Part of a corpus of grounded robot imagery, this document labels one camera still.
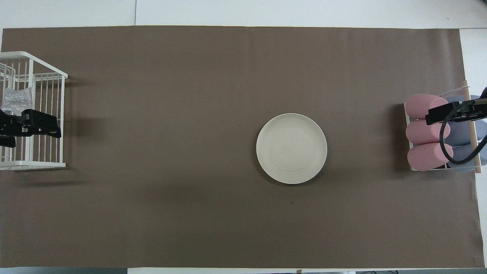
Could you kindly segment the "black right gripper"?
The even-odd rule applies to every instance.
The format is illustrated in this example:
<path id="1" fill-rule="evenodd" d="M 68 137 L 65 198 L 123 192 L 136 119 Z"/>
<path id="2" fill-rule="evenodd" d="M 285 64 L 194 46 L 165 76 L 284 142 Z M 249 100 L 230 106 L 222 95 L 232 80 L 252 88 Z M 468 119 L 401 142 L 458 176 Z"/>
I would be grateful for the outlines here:
<path id="1" fill-rule="evenodd" d="M 428 125 L 447 122 L 460 123 L 475 121 L 487 117 L 487 87 L 482 91 L 481 98 L 468 101 L 453 101 L 431 108 L 425 116 Z"/>

